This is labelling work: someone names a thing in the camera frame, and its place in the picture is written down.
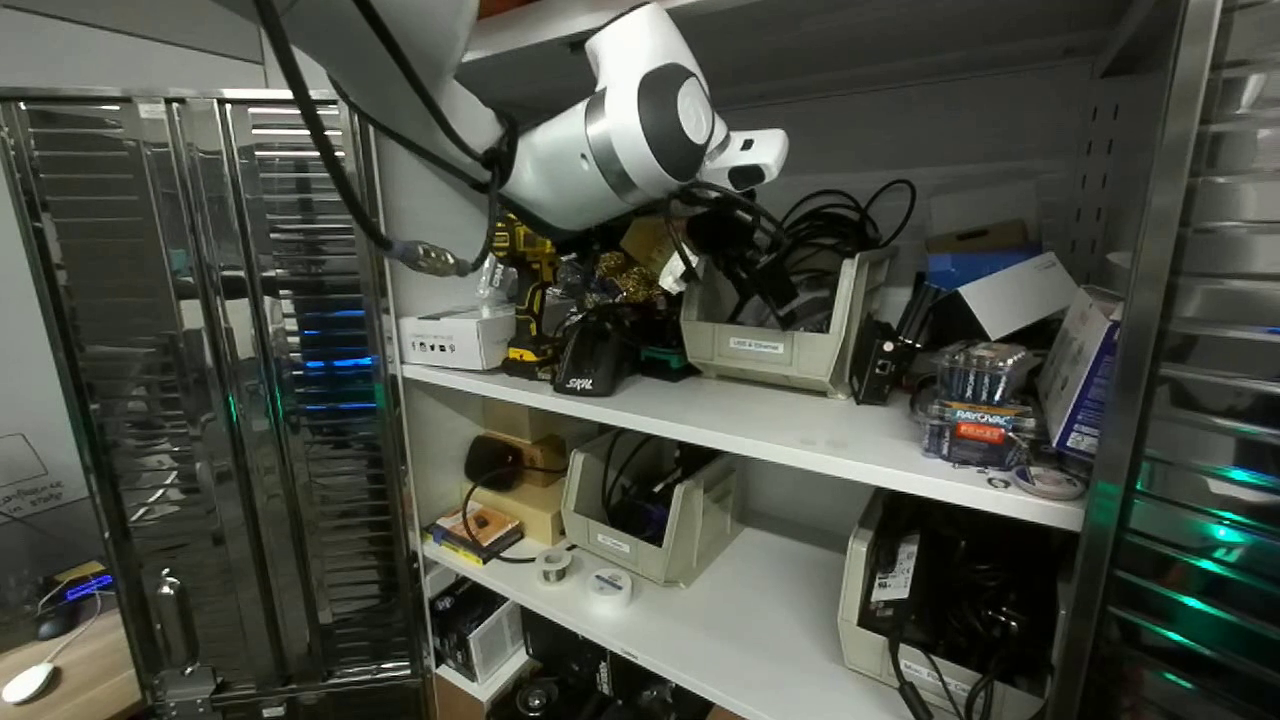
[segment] robotic arm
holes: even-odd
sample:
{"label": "robotic arm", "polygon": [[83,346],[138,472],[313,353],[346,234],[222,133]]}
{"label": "robotic arm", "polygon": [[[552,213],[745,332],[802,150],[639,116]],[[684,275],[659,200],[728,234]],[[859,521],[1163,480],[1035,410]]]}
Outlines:
{"label": "robotic arm", "polygon": [[787,134],[728,133],[671,15],[639,5],[588,39],[596,92],[516,133],[455,82],[475,0],[222,0],[255,20],[277,7],[346,101],[383,134],[502,192],[558,234],[588,232],[667,192],[714,180],[756,187],[782,176]]}

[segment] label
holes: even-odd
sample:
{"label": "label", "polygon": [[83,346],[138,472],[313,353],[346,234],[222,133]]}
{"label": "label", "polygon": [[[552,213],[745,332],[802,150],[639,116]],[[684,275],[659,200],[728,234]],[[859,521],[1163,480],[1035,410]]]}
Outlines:
{"label": "label", "polygon": [[723,346],[737,353],[737,356],[756,356],[756,361],[787,361],[787,344],[761,340],[761,336],[728,336]]}
{"label": "label", "polygon": [[596,532],[596,542],[602,542],[602,548],[609,548],[609,550],[632,555],[632,542],[630,542],[630,541],[619,541],[619,536],[603,536],[603,532]]}
{"label": "label", "polygon": [[901,602],[911,597],[911,578],[918,578],[918,560],[919,560],[919,532],[904,536],[896,542],[896,560],[892,573],[876,573],[872,585],[872,602]]}

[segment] box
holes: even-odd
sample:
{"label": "box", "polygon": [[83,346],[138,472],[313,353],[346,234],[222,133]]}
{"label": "box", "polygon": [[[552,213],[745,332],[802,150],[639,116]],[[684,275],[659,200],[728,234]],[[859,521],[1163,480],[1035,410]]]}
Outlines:
{"label": "box", "polygon": [[502,368],[516,336],[516,306],[475,306],[462,316],[402,316],[405,363]]}
{"label": "box", "polygon": [[494,680],[525,652],[520,606],[474,578],[430,575],[434,659],[474,682]]}
{"label": "box", "polygon": [[630,569],[657,585],[687,585],[737,536],[737,469],[717,456],[707,469],[678,484],[665,542],[630,536],[603,521],[603,459],[571,452],[566,477],[566,536],[584,550]]}
{"label": "box", "polygon": [[988,340],[999,340],[1063,312],[1076,295],[1076,278],[1051,252],[1041,252],[1003,273],[964,284],[959,295]]}
{"label": "box", "polygon": [[1058,452],[1097,456],[1118,363],[1119,302],[1082,287],[1035,383]]}
{"label": "box", "polygon": [[566,536],[562,497],[566,497],[566,480],[552,480],[552,484],[520,480],[510,490],[475,486],[475,502],[520,516],[525,536],[535,542],[562,542]]}
{"label": "box", "polygon": [[705,375],[802,388],[802,392],[838,392],[843,388],[852,344],[859,336],[864,316],[872,312],[872,295],[888,275],[888,252],[859,252],[840,263],[840,284],[831,299],[830,332],[782,332],[782,326],[750,326],[719,322],[707,316],[728,316],[737,293],[705,273],[705,284],[693,284],[681,302],[681,336],[687,361]]}
{"label": "box", "polygon": [[[872,536],[880,525],[886,490],[872,497],[864,509],[864,521],[850,536],[843,550],[843,578],[840,578],[840,606],[838,606],[838,629],[840,629],[840,659],[843,668],[872,677],[888,686],[896,686],[896,671],[888,659],[888,639],[880,632],[869,632],[859,625],[864,616],[864,589],[872,573]],[[981,680],[971,668],[951,663],[946,654],[933,654],[941,677],[950,680],[951,695],[964,705],[969,686]],[[941,677],[933,671],[928,654],[911,644],[901,644],[901,668],[904,677],[919,686],[919,695],[951,717],[950,690]],[[1041,700],[1031,690],[1019,690],[1012,682],[997,682],[994,717],[1035,717]]]}

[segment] black cable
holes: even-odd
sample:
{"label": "black cable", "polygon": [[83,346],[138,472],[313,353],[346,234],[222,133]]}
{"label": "black cable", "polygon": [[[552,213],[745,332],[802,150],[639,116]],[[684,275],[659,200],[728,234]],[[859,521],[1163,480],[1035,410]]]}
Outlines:
{"label": "black cable", "polygon": [[252,0],[252,5],[255,5],[255,15],[261,15],[264,33],[267,33],[277,63],[286,72],[286,82],[290,82],[290,92],[298,101],[298,112],[302,112],[302,119],[306,119],[318,150],[319,150],[319,162],[325,162],[336,197],[346,200],[353,224],[367,234],[367,244],[376,244],[383,257],[405,260],[410,266],[454,273],[454,275],[475,273],[488,260],[488,244],[494,244],[494,229],[498,229],[498,209],[502,209],[498,187],[488,187],[488,200],[485,200],[488,202],[488,234],[485,234],[485,244],[481,244],[474,263],[462,263],[454,252],[440,252],[435,244],[390,240],[379,232],[379,224],[367,215],[367,209],[366,209],[356,184],[347,180],[346,162],[336,160],[336,148],[331,148],[331,139],[325,133],[325,119],[318,112],[313,89],[309,89],[298,54],[291,54],[291,45],[290,45],[290,33],[286,33],[286,20],[280,20],[277,5],[274,0]]}
{"label": "black cable", "polygon": [[391,125],[376,119],[373,112],[366,112],[336,81],[331,81],[331,92],[366,119],[373,125],[379,134],[391,134],[402,148],[410,148],[418,160],[455,176],[462,184],[475,187],[475,192],[488,192],[494,180],[475,180],[468,176],[464,168],[450,162],[440,150],[430,150],[425,144],[410,139],[405,133],[398,133]]}
{"label": "black cable", "polygon": [[850,209],[850,213],[855,213],[855,215],[869,215],[869,209],[864,209],[852,192],[843,192],[843,187],[816,187],[816,192],[802,197],[802,200],[784,213],[784,224],[793,224],[793,221],[802,215],[802,209],[809,209],[814,200],[830,200],[830,202],[820,202],[820,209]]}
{"label": "black cable", "polygon": [[410,52],[402,48],[402,39],[391,36],[391,29],[383,25],[383,15],[373,7],[373,0],[356,0],[356,10],[366,15],[367,33],[383,45],[383,52],[391,54],[398,72],[405,76],[405,82],[412,89],[412,97],[425,103],[425,112],[440,125],[440,133],[450,134],[450,144],[455,150],[464,150],[474,162],[488,168],[488,160],[454,127],[454,119],[443,116],[443,108],[435,103],[435,97],[430,92],[430,82],[412,72]]}
{"label": "black cable", "polygon": [[904,659],[901,659],[901,629],[892,629],[888,634],[888,659],[892,659],[892,677],[896,677],[896,690],[904,695],[911,720],[933,720],[928,700],[919,695],[919,686],[907,680]]}
{"label": "black cable", "polygon": [[[485,550],[475,527],[474,527],[474,497],[475,497],[481,484],[468,486],[464,502],[462,502],[462,521],[464,521],[464,532],[468,541],[475,542],[475,550]],[[510,550],[498,550],[488,560],[502,560],[502,563],[535,563],[535,555],[510,555]]]}
{"label": "black cable", "polygon": [[869,197],[869,215],[872,215],[872,209],[876,209],[888,192],[896,192],[896,187],[907,192],[907,209],[904,209],[901,224],[886,234],[886,249],[896,244],[896,240],[907,232],[907,224],[911,224],[911,215],[918,215],[919,187],[918,187],[911,180],[896,176],[896,180],[880,184],[880,187]]}
{"label": "black cable", "polygon": [[956,705],[956,690],[951,690],[951,682],[950,682],[950,677],[946,677],[946,668],[933,659],[933,652],[919,652],[919,654],[928,659],[937,682],[950,690],[951,713],[964,717],[959,705]]}
{"label": "black cable", "polygon": [[619,441],[623,441],[623,428],[615,428],[615,433],[609,434],[609,442],[603,442],[603,472],[602,472],[602,509],[603,509],[603,521],[613,516],[613,509],[609,509],[609,477],[613,477],[613,452],[615,452]]}
{"label": "black cable", "polygon": [[632,442],[632,452],[623,456],[623,465],[615,469],[615,477],[609,480],[609,521],[615,521],[615,499],[619,499],[619,484],[623,484],[623,477],[630,477],[630,469],[637,465],[637,456],[646,452],[654,442],[654,434],[639,434],[637,442]]}
{"label": "black cable", "polygon": [[313,89],[309,89],[306,72],[298,68],[298,54],[291,54],[286,20],[280,20],[280,10],[277,10],[277,0],[252,0],[252,5],[255,5],[255,15],[261,15],[261,25],[264,25],[264,33],[267,33],[267,45],[274,45],[274,52],[277,52],[277,63],[280,63],[280,72],[286,72],[286,82],[290,82],[290,92],[291,92],[291,101],[298,101],[298,112],[306,116],[306,127],[309,127],[309,134],[313,134],[313,144],[318,144],[318,150],[319,150],[319,162],[325,162],[336,197],[347,202],[347,213],[353,213],[353,221],[360,224],[360,232],[366,232],[379,252],[398,257],[398,244],[391,244],[391,240],[379,232],[379,224],[366,213],[366,202],[360,202],[360,197],[356,197],[346,162],[336,160],[336,148],[331,148],[331,139],[330,139],[330,133],[325,133],[325,119],[319,119],[319,112],[318,112]]}
{"label": "black cable", "polygon": [[770,229],[770,240],[773,240],[773,244],[787,244],[784,221],[777,221],[777,215],[773,215],[765,202],[756,202],[751,197],[733,192],[733,187],[719,187],[719,184],[707,184],[707,180],[693,180],[693,184],[681,187],[684,200],[687,200],[693,192],[705,192],[705,197],[699,197],[705,202],[717,202],[717,200],[737,202],[742,213],[751,215],[751,229],[756,229],[756,232]]}

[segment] electronic device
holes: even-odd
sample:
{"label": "electronic device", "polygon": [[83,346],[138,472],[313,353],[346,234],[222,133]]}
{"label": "electronic device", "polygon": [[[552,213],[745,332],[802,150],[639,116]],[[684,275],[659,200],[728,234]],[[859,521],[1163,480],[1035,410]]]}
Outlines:
{"label": "electronic device", "polygon": [[552,621],[525,616],[534,671],[503,690],[494,720],[705,720],[707,700],[588,644]]}
{"label": "electronic device", "polygon": [[543,322],[550,322],[550,287],[562,275],[562,252],[552,234],[520,224],[516,215],[503,215],[494,232],[494,257],[525,275],[516,332],[503,346],[503,373],[539,375],[558,361],[558,346]]}
{"label": "electronic device", "polygon": [[373,244],[422,273],[468,275],[475,260],[468,263],[434,240],[390,240],[373,213],[356,209],[360,197],[340,176],[291,45],[331,76],[373,127],[425,160],[425,171],[455,176],[488,197],[488,213],[503,200],[552,234],[588,232],[687,180],[756,187],[777,180],[787,160],[782,127],[733,133],[723,125],[707,76],[659,5],[637,5],[588,36],[596,92],[527,133],[455,81],[475,0],[222,5],[264,29],[353,221]]}
{"label": "electronic device", "polygon": [[933,319],[941,302],[941,287],[918,275],[911,299],[896,326],[872,319],[859,326],[852,363],[850,363],[850,395],[855,402],[888,402],[901,388],[904,373],[911,368],[918,353],[933,340]]}
{"label": "electronic device", "polygon": [[402,316],[405,363],[502,368],[511,336],[516,336],[511,306],[475,306],[455,316]]}
{"label": "electronic device", "polygon": [[525,477],[525,452],[520,452],[520,442],[511,442],[511,441],[475,434],[475,441],[468,442],[464,472],[468,472],[468,480],[481,484],[481,486],[510,490],[510,486],[516,486],[520,477]]}
{"label": "electronic device", "polygon": [[566,326],[552,388],[568,395],[613,395],[632,368],[632,306],[602,302]]}
{"label": "electronic device", "polygon": [[430,599],[434,659],[468,680],[488,680],[511,652],[520,652],[520,606],[503,597],[455,578]]}
{"label": "electronic device", "polygon": [[578,446],[566,472],[566,536],[646,578],[687,585],[737,536],[737,465],[707,446],[619,434]]}
{"label": "electronic device", "polygon": [[843,555],[843,663],[896,682],[918,720],[969,700],[1031,717],[1070,555],[1063,532],[876,490]]}
{"label": "electronic device", "polygon": [[6,700],[9,709],[31,705],[35,695],[44,695],[44,686],[49,686],[51,680],[56,680],[56,663],[51,663],[51,659],[31,663],[31,668],[15,671],[15,677],[6,682],[0,700]]}

